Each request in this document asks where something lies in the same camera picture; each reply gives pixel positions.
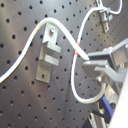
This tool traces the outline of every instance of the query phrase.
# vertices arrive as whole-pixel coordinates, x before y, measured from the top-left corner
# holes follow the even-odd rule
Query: white wire
[[[21,63],[22,59],[24,58],[24,56],[26,55],[28,48],[35,36],[35,34],[37,33],[37,31],[46,23],[52,23],[55,24],[58,28],[60,28],[60,30],[64,33],[64,35],[66,36],[66,38],[69,40],[69,42],[71,43],[71,45],[73,46],[73,48],[79,53],[79,55],[84,59],[84,60],[88,60],[88,55],[77,45],[76,41],[74,40],[74,38],[72,37],[72,35],[70,34],[70,32],[65,28],[65,26],[59,22],[58,20],[54,19],[54,18],[46,18],[42,21],[40,21],[40,23],[36,26],[36,28],[33,30],[33,32],[31,33],[30,37],[28,38],[28,41],[21,53],[21,55],[18,57],[18,59],[15,61],[15,63],[11,66],[11,68],[0,77],[0,83],[2,83],[9,75],[11,75],[11,73],[18,67],[18,65]]]
[[[94,11],[99,11],[99,10],[107,10],[107,8],[106,7],[102,7],[102,6],[101,7],[93,7],[88,11],[88,13],[84,17],[83,22],[81,24],[77,42],[80,43],[80,41],[81,41],[81,37],[82,37],[83,30],[84,30],[84,26],[85,26],[89,16],[91,15],[91,13],[94,12]],[[71,88],[72,88],[73,95],[76,98],[76,100],[78,100],[80,103],[83,103],[83,104],[94,103],[94,102],[98,101],[103,96],[103,94],[105,92],[106,84],[103,84],[101,86],[101,91],[99,92],[99,94],[97,96],[95,96],[93,98],[83,99],[83,98],[79,97],[77,92],[76,92],[76,89],[75,89],[75,79],[74,79],[76,60],[77,60],[77,55],[74,54],[73,64],[72,64],[72,69],[71,69]]]
[[[83,103],[83,104],[91,104],[91,103],[94,103],[96,101],[98,101],[104,94],[105,92],[105,88],[106,88],[106,84],[103,83],[101,85],[101,90],[99,92],[99,94],[97,94],[95,97],[93,98],[89,98],[89,99],[83,99],[81,97],[78,96],[77,92],[76,92],[76,89],[75,89],[75,84],[74,84],[74,75],[75,75],[75,65],[76,65],[76,59],[77,59],[77,55],[75,54],[74,57],[73,57],[73,64],[72,64],[72,70],[71,70],[71,88],[72,88],[72,92],[73,92],[73,95],[74,97],[80,102],[80,103]]]
[[[118,9],[118,11],[110,11],[111,14],[114,14],[114,15],[118,15],[120,14],[121,10],[122,10],[122,6],[123,6],[123,0],[120,0],[120,7]]]

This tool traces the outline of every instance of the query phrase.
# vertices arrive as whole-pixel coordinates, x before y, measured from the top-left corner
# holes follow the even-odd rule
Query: electrical cable
[[[118,9],[118,11],[110,11],[111,14],[114,14],[114,15],[118,15],[120,14],[121,10],[122,10],[122,6],[123,6],[123,0],[120,0],[120,7]]]
[[[32,33],[29,36],[29,38],[27,40],[27,43],[26,43],[21,55],[18,57],[18,59],[15,61],[15,63],[10,67],[10,69],[7,72],[5,72],[5,74],[3,74],[0,77],[0,83],[2,83],[6,78],[8,78],[11,75],[11,73],[18,67],[18,65],[21,63],[21,61],[23,60],[24,56],[26,55],[26,53],[27,53],[27,51],[29,49],[29,46],[30,46],[35,34],[46,23],[55,24],[58,28],[60,28],[60,30],[64,33],[64,35],[66,36],[66,38],[68,39],[68,41],[70,42],[72,47],[79,53],[79,55],[84,60],[88,60],[89,59],[88,55],[77,45],[76,41],[74,40],[74,38],[72,37],[70,32],[66,29],[66,27],[60,21],[58,21],[58,20],[56,20],[54,18],[45,18],[42,21],[40,21],[40,23],[32,31]]]
[[[82,37],[82,33],[83,33],[83,30],[84,30],[84,26],[89,18],[89,16],[94,12],[94,11],[99,11],[99,10],[107,10],[106,7],[93,7],[91,8],[87,14],[85,15],[83,21],[82,21],[82,24],[81,24],[81,27],[80,27],[80,31],[79,31],[79,34],[78,34],[78,39],[77,39],[77,43],[80,45],[80,41],[81,41],[81,37]],[[76,98],[76,100],[78,100],[80,103],[83,103],[83,104],[90,104],[90,103],[94,103],[96,101],[98,101],[104,94],[105,92],[105,88],[106,88],[106,84],[102,84],[101,85],[101,91],[99,92],[99,94],[97,94],[95,97],[93,98],[89,98],[89,99],[83,99],[81,97],[78,96],[77,92],[76,92],[76,89],[75,89],[75,79],[74,79],[74,75],[75,75],[75,65],[76,65],[76,60],[77,60],[77,55],[78,53],[75,51],[75,54],[74,54],[74,57],[73,57],[73,64],[72,64],[72,69],[71,69],[71,88],[72,88],[72,92],[73,92],[73,95],[74,97]]]
[[[103,83],[101,85],[101,90],[100,92],[95,96],[95,97],[92,97],[92,98],[89,98],[89,99],[83,99],[81,97],[78,96],[77,92],[76,92],[76,89],[75,89],[75,84],[74,84],[74,75],[75,75],[75,65],[76,65],[76,59],[77,59],[77,55],[75,54],[74,57],[73,57],[73,64],[72,64],[72,70],[71,70],[71,88],[72,88],[72,92],[74,94],[74,97],[80,102],[80,103],[83,103],[83,104],[91,104],[91,103],[94,103],[96,101],[98,101],[104,94],[105,92],[105,89],[106,89],[106,83]]]

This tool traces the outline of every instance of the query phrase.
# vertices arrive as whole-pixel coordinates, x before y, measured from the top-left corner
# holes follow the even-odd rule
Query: wire
[[[80,44],[80,41],[81,41],[81,37],[82,37],[82,33],[83,33],[83,30],[84,30],[84,26],[89,18],[89,16],[94,12],[94,11],[99,11],[99,10],[107,10],[106,7],[93,7],[91,8],[87,14],[85,15],[83,21],[82,21],[82,24],[81,24],[81,27],[80,27],[80,31],[79,31],[79,34],[78,34],[78,39],[77,39],[77,42]],[[83,104],[89,104],[89,103],[94,103],[96,101],[98,101],[104,94],[105,92],[105,88],[106,88],[106,84],[103,84],[101,86],[101,91],[99,92],[99,94],[97,94],[97,96],[93,97],[93,98],[90,98],[90,99],[83,99],[81,97],[78,96],[77,92],[76,92],[76,89],[75,89],[75,79],[74,79],[74,72],[75,72],[75,65],[76,65],[76,60],[77,60],[77,54],[74,54],[74,57],[73,57],[73,64],[72,64],[72,69],[71,69],[71,88],[72,88],[72,92],[73,92],[73,95],[74,97],[76,98],[76,100],[78,100],[80,103],[83,103]]]
[[[59,22],[58,20],[54,19],[54,18],[45,18],[42,21],[40,21],[40,23],[36,26],[36,28],[32,31],[31,35],[29,36],[27,43],[21,53],[21,55],[18,57],[18,59],[15,61],[15,63],[11,66],[11,68],[0,77],[0,83],[2,83],[6,78],[8,78],[11,73],[18,67],[18,65],[21,63],[21,61],[23,60],[24,56],[26,55],[29,46],[35,36],[35,34],[37,33],[37,31],[46,23],[52,23],[55,24],[58,28],[60,28],[60,30],[64,33],[64,35],[66,36],[66,38],[68,39],[68,41],[70,42],[70,44],[72,45],[72,47],[79,53],[79,55],[84,59],[84,60],[88,60],[88,55],[77,45],[76,41],[74,40],[74,38],[72,37],[72,35],[70,34],[70,32],[66,29],[66,27]]]
[[[105,88],[106,88],[106,84],[103,83],[101,85],[101,90],[99,92],[99,94],[97,94],[95,97],[93,98],[89,98],[89,99],[83,99],[81,97],[78,96],[77,92],[76,92],[76,89],[75,89],[75,84],[74,84],[74,74],[75,74],[75,65],[76,65],[76,59],[77,59],[77,55],[75,54],[74,55],[74,58],[73,58],[73,64],[72,64],[72,70],[71,70],[71,88],[72,88],[72,92],[73,92],[73,95],[74,97],[80,102],[80,103],[83,103],[83,104],[91,104],[91,103],[94,103],[96,101],[98,101],[104,94],[105,92]]]
[[[120,7],[118,9],[118,11],[110,11],[111,14],[114,14],[114,15],[118,15],[120,14],[121,10],[122,10],[122,6],[123,6],[123,0],[120,0]]]

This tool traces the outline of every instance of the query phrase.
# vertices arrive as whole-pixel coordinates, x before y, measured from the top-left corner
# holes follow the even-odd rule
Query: pegboard
[[[117,0],[103,0],[106,7],[116,10]],[[0,0],[0,75],[5,73],[21,54],[32,30],[45,17],[62,22],[77,39],[87,11],[96,6],[95,0]],[[89,53],[114,46],[128,36],[128,1],[123,0],[120,15],[109,22],[104,34],[98,12],[88,19],[81,38],[82,49]],[[38,31],[18,68],[0,84],[1,128],[80,128],[95,104],[76,101],[70,85],[74,49],[59,30],[56,44],[62,48],[59,66],[52,68],[50,83],[35,80],[45,25]],[[100,88],[88,78],[78,57],[75,84],[83,98],[95,96]]]

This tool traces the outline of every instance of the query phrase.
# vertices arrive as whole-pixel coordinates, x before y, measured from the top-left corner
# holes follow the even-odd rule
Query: metal clamp
[[[57,34],[58,29],[47,23],[39,56],[36,80],[49,83],[52,66],[59,65],[59,60],[53,57],[54,52],[61,52],[61,48],[56,45]]]
[[[96,3],[98,7],[103,6],[102,0],[96,0]],[[101,10],[99,12],[103,31],[106,33],[109,30],[108,22],[113,18],[112,15],[107,16],[110,13],[110,8],[107,10]]]

